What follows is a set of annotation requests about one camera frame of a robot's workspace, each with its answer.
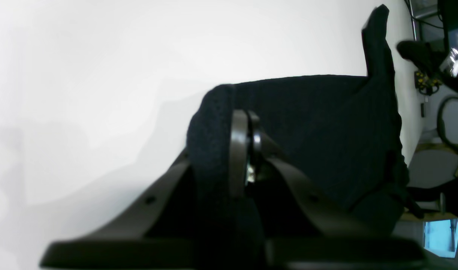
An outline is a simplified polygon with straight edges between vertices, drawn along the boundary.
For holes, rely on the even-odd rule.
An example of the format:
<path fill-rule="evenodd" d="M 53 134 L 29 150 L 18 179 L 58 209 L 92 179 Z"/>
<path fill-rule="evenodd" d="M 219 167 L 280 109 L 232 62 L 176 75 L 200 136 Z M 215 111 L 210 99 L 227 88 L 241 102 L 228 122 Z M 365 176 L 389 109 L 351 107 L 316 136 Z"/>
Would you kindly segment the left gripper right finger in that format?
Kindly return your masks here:
<path fill-rule="evenodd" d="M 248 195 L 262 220 L 267 270 L 424 270 L 414 242 L 383 236 L 338 207 L 248 112 L 253 176 Z"/>

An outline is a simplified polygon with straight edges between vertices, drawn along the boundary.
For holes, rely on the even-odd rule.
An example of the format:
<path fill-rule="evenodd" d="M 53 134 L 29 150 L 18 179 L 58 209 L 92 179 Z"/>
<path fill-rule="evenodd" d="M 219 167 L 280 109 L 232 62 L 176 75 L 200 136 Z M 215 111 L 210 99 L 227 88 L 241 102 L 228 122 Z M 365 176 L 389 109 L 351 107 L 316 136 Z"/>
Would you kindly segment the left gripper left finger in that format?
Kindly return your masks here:
<path fill-rule="evenodd" d="M 247 269 L 243 212 L 248 113 L 223 114 L 126 210 L 86 236 L 55 241 L 47 269 Z"/>

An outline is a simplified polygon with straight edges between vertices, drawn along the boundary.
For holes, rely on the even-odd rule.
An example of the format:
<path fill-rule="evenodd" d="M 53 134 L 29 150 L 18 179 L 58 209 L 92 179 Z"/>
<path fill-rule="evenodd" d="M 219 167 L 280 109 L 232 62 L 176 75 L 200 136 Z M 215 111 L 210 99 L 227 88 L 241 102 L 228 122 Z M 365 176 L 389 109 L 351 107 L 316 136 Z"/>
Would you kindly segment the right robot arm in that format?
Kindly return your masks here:
<path fill-rule="evenodd" d="M 423 95 L 434 94 L 442 85 L 458 93 L 458 23 L 448 25 L 444 41 L 443 51 L 423 41 L 397 44 L 399 55 L 416 66 L 415 87 Z"/>

